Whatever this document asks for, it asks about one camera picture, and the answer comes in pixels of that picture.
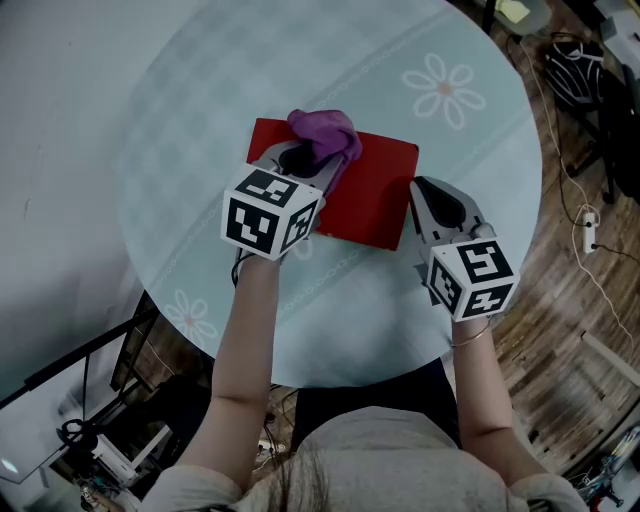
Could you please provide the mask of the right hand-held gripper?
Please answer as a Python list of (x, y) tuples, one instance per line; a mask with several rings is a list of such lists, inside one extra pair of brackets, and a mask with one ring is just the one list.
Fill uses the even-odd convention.
[(447, 182), (419, 176), (410, 183), (410, 205), (422, 259), (416, 270), (431, 303), (455, 322), (502, 312), (519, 274), (475, 201)]

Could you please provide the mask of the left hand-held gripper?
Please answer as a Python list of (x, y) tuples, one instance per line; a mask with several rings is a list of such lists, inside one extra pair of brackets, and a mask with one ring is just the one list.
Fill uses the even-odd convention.
[[(332, 155), (321, 169), (310, 142), (292, 140), (270, 146), (253, 165), (242, 164), (225, 188), (221, 239), (269, 260), (281, 258), (311, 232), (323, 195), (335, 188), (343, 162), (343, 155)], [(318, 173), (323, 194), (286, 177)]]

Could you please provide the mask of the purple cloth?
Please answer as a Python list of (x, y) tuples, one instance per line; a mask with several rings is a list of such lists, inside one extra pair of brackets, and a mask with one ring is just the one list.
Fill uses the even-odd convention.
[(361, 157), (363, 145), (358, 133), (351, 119), (340, 110), (295, 109), (288, 114), (287, 123), (299, 139), (310, 143), (315, 164), (335, 155), (342, 157), (334, 186), (350, 163)]

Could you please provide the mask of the red book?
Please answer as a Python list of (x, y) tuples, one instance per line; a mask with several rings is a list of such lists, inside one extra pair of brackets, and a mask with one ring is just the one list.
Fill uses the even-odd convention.
[[(319, 212), (318, 231), (394, 251), (409, 205), (409, 184), (416, 174), (419, 148), (409, 142), (357, 133), (363, 152), (346, 168), (331, 193), (323, 195), (325, 203)], [(254, 125), (247, 161), (253, 164), (270, 146), (292, 140), (308, 142), (294, 134), (287, 119), (259, 118)], [(319, 173), (315, 177), (286, 177), (322, 192)]]

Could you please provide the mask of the person's right forearm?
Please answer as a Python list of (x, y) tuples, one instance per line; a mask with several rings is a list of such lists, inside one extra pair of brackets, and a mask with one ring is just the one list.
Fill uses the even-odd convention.
[(495, 352), (490, 320), (452, 324), (453, 366), (462, 448), (505, 484), (545, 469), (517, 438), (513, 408)]

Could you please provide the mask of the person's left forearm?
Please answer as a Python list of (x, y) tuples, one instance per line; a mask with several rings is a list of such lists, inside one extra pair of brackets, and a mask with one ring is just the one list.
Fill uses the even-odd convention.
[(278, 261), (260, 256), (241, 264), (210, 403), (178, 460), (216, 471), (241, 490), (251, 480), (269, 402), (280, 270)]

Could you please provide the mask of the light blue flowered tablecloth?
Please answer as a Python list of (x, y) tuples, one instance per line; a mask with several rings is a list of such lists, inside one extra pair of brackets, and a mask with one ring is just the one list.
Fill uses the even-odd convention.
[[(218, 350), (233, 297), (222, 193), (255, 121), (339, 109), (361, 131), (413, 143), (417, 171), (469, 194), (520, 266), (542, 158), (520, 75), (446, 0), (212, 0), (133, 92), (116, 165), (137, 274), (196, 346)], [(450, 320), (421, 285), (417, 238), (377, 250), (313, 235), (281, 271), (273, 380), (341, 387), (440, 357)]]

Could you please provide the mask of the white power strip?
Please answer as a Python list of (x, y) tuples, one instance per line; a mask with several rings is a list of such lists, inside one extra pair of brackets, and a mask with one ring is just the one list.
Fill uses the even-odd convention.
[(599, 226), (599, 215), (586, 208), (582, 218), (583, 253), (591, 254), (596, 250), (596, 228)]

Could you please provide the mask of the black and white backpack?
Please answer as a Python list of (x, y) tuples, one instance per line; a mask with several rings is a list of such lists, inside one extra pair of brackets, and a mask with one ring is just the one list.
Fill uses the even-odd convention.
[(544, 76), (566, 104), (585, 111), (603, 101), (604, 52), (596, 42), (554, 40), (545, 53)]

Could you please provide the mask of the person's dark trousers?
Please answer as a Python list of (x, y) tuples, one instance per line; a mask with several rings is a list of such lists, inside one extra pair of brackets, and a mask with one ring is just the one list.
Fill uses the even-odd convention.
[(412, 372), (364, 387), (299, 390), (290, 450), (296, 451), (324, 423), (366, 407), (419, 413), (460, 443), (456, 399), (442, 361), (435, 359)]

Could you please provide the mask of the yellow paper sheet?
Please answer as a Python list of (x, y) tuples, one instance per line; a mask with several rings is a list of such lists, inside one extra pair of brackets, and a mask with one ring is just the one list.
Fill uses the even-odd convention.
[(513, 24), (520, 23), (530, 13), (530, 9), (520, 0), (497, 0), (496, 11)]

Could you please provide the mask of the person's grey shirt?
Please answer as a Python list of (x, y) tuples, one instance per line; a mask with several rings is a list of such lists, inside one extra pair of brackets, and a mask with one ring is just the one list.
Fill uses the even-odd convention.
[(312, 432), (247, 492), (197, 466), (165, 470), (140, 512), (588, 512), (565, 479), (508, 486), (427, 417), (368, 407)]

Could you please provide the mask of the white cabinet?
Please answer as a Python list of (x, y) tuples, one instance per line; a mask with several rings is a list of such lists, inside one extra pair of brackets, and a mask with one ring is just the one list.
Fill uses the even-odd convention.
[(131, 484), (138, 477), (136, 469), (170, 433), (170, 428), (165, 425), (132, 460), (129, 460), (105, 435), (98, 434), (97, 445), (92, 455), (94, 459), (101, 461), (119, 484)]

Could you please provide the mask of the whiteboard on black stand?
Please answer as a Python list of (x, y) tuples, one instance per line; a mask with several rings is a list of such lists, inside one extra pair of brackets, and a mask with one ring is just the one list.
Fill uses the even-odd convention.
[(133, 391), (149, 390), (135, 369), (160, 314), (143, 293), (133, 316), (24, 380), (0, 401), (0, 481), (21, 484), (67, 448), (70, 420), (100, 424)]

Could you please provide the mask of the white frame desk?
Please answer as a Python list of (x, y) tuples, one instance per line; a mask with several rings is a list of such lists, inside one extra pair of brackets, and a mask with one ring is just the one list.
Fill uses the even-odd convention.
[(587, 331), (584, 331), (581, 334), (581, 340), (592, 350), (597, 352), (602, 358), (604, 358), (624, 378), (631, 382), (635, 387), (640, 389), (640, 373), (633, 369), (620, 356), (614, 353), (610, 348), (608, 348)]

